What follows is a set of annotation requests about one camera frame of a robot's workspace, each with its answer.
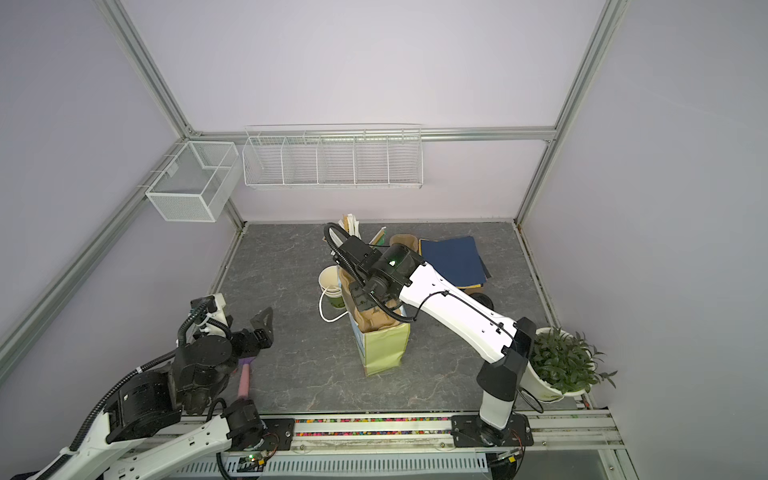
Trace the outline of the illustrated paper bag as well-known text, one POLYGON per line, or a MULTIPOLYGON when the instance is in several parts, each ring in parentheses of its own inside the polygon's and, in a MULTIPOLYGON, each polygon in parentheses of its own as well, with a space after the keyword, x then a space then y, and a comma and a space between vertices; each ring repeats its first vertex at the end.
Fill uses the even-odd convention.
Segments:
POLYGON ((336 309, 321 295, 318 301, 318 313, 326 323, 346 322, 351 332, 366 376, 379 374, 401 364, 402 357, 410 336, 410 325, 400 322, 399 326, 362 333, 353 321, 352 314, 344 309, 336 309))

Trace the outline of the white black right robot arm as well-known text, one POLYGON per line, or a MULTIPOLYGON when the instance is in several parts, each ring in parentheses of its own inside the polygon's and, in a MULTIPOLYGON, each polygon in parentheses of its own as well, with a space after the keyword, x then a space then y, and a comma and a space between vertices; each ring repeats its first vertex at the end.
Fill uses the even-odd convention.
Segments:
POLYGON ((482 305, 405 245, 373 247, 337 223, 325 224, 323 235, 335 263, 352 277, 350 293, 357 307, 377 307, 401 323, 413 323, 424 313, 484 360, 476 377, 483 391, 479 413, 451 417, 454 444, 531 446, 529 421, 515 412, 515 403, 532 356, 536 325, 526 317, 513 320, 482 305))

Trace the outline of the brown pulp cup carrier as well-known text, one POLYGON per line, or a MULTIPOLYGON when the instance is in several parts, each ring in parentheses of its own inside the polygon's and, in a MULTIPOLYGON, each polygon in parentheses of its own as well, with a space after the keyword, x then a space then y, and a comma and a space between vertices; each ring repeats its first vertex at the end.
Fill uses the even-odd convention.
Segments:
POLYGON ((352 314, 353 321, 362 333, 375 332, 400 325, 400 322, 387 315, 375 304, 368 310, 362 310, 353 299, 352 287, 358 287, 358 282, 344 270, 339 271, 339 281, 342 288, 342 298, 347 310, 352 314))

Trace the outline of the black cup lid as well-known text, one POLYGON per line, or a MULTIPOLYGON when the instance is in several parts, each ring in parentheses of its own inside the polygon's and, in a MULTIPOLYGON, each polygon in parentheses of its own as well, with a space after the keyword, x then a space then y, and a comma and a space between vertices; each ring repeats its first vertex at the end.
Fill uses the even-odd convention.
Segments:
POLYGON ((478 302, 479 304, 483 305, 485 308, 489 309, 489 310, 494 310, 495 309, 495 305, 494 305, 492 299, 488 295, 486 295, 485 293, 473 292, 473 293, 470 294, 470 297, 473 300, 475 300, 476 302, 478 302))

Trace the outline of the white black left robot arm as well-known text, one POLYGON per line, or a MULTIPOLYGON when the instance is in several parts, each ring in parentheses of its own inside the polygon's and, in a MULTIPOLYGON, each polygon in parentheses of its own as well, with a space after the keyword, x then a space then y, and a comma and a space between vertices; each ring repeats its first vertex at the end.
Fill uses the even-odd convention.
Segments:
POLYGON ((159 479, 225 451, 279 449, 248 397, 220 393, 246 359, 272 346, 274 311, 235 331, 222 295, 194 299, 176 347, 135 368, 91 409, 69 446, 27 479, 159 479))

